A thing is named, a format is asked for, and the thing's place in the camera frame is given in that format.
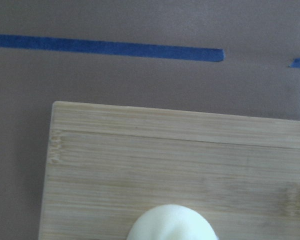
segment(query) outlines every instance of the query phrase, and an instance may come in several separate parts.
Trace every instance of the white round object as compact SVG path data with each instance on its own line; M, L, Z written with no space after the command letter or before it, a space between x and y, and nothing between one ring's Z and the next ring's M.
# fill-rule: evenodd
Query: white round object
M180 205L146 211L132 226L127 240L218 240L208 221Z

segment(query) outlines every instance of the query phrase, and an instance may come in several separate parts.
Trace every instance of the gray surface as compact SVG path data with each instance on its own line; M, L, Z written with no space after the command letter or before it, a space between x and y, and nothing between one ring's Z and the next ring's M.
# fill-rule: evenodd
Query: gray surface
M300 0L0 1L0 34L223 48L197 62L0 48L0 239L38 236L54 101L300 120Z

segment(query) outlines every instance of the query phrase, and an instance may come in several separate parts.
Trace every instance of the cutting board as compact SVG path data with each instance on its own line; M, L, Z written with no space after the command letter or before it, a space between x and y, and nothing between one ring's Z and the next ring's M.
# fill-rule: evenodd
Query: cutting board
M300 240L300 121L53 104L40 240L124 240L163 204L221 240Z

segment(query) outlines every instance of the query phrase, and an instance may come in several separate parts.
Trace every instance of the wood grain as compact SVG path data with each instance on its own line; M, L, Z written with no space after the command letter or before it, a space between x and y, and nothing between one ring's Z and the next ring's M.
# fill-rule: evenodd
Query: wood grain
M40 240L124 240L161 204L221 240L300 240L300 121L54 103Z

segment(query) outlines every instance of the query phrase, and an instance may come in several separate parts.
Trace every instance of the bamboo board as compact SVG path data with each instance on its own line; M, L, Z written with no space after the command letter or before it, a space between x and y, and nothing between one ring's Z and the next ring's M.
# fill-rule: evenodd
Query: bamboo board
M300 240L300 121L54 103L40 240L124 240L162 204L221 240Z

